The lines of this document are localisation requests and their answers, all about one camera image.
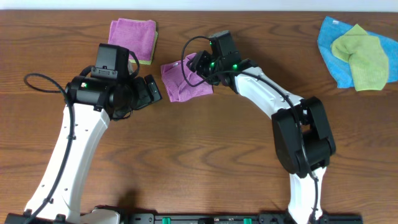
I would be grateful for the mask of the purple microfiber cloth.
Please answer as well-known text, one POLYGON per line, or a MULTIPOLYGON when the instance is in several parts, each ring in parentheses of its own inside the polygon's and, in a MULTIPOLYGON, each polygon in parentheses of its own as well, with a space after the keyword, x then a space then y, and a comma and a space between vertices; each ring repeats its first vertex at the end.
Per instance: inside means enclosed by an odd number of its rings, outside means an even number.
POLYGON ((191 87, 182 74, 181 61, 160 67, 162 81, 171 102, 185 102, 194 97, 213 94, 213 87, 206 82, 191 87))

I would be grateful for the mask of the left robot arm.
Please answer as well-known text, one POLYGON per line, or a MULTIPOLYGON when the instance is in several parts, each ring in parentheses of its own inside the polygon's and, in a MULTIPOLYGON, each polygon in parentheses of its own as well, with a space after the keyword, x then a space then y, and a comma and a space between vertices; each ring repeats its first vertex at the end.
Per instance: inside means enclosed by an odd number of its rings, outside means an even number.
POLYGON ((81 196, 94 153, 110 121, 161 100, 152 75, 108 79, 75 77, 60 89, 65 98, 63 121, 45 174, 21 215, 6 223, 127 223, 118 208, 99 206, 81 214, 81 196))

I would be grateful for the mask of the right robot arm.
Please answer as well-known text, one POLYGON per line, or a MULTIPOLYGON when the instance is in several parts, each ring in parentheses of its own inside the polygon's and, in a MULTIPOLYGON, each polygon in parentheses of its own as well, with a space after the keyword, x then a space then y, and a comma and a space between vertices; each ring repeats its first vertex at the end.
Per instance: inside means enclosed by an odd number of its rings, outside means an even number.
POLYGON ((322 179, 336 146, 323 103, 302 98, 272 81, 251 59, 242 59, 228 30, 208 36, 211 52, 199 51, 181 69, 209 85, 230 87, 249 99, 272 121, 275 152, 289 173, 288 213, 295 223, 317 223, 322 179))

